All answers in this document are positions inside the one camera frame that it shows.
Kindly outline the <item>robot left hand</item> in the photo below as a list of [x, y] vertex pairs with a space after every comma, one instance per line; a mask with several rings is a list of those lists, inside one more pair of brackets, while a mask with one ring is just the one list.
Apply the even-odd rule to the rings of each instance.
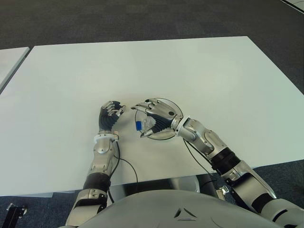
[[108, 101], [101, 109], [98, 118], [99, 131], [111, 131], [119, 117], [125, 112], [126, 106], [118, 101]]

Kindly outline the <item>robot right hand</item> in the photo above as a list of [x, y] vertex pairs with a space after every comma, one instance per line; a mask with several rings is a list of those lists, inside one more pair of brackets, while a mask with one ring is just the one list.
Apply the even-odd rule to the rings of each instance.
[[147, 116], [152, 117], [155, 120], [154, 126], [149, 130], [145, 130], [141, 134], [141, 138], [149, 137], [167, 128], [176, 130], [178, 124], [183, 118], [182, 115], [178, 115], [172, 106], [155, 98], [146, 99], [145, 102], [138, 103], [132, 106], [131, 109], [145, 113]]

